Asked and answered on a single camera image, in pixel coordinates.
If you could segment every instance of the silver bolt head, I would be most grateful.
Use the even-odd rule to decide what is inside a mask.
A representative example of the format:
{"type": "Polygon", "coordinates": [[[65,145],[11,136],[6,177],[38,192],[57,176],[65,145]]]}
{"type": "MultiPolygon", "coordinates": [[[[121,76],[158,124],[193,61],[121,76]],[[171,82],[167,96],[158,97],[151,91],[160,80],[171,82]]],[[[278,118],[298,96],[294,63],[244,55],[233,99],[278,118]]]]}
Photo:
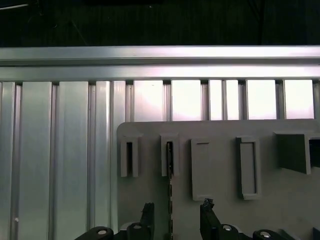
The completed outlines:
{"type": "Polygon", "coordinates": [[[98,234],[99,234],[99,235],[104,235],[104,234],[106,234],[106,233],[107,233],[106,230],[100,230],[100,231],[98,231],[98,234]]]}
{"type": "Polygon", "coordinates": [[[229,225],[223,225],[222,228],[226,231],[231,231],[231,227],[229,225]]]}
{"type": "Polygon", "coordinates": [[[260,232],[260,235],[263,236],[263,237],[266,238],[266,239],[268,239],[268,238],[271,237],[270,234],[269,234],[268,232],[266,232],[266,231],[260,232]]]}

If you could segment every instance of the horizontal aluminum beam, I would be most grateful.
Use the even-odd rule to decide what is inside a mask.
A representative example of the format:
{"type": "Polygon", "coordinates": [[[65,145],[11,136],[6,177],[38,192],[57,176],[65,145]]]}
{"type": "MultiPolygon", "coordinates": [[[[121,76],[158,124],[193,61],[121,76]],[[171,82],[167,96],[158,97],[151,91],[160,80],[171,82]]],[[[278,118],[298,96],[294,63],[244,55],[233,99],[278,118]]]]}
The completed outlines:
{"type": "Polygon", "coordinates": [[[319,65],[118,65],[0,67],[0,82],[151,79],[319,79],[319,65]]]}
{"type": "Polygon", "coordinates": [[[320,46],[97,46],[0,48],[0,66],[172,64],[175,60],[281,60],[320,64],[320,46]]]}

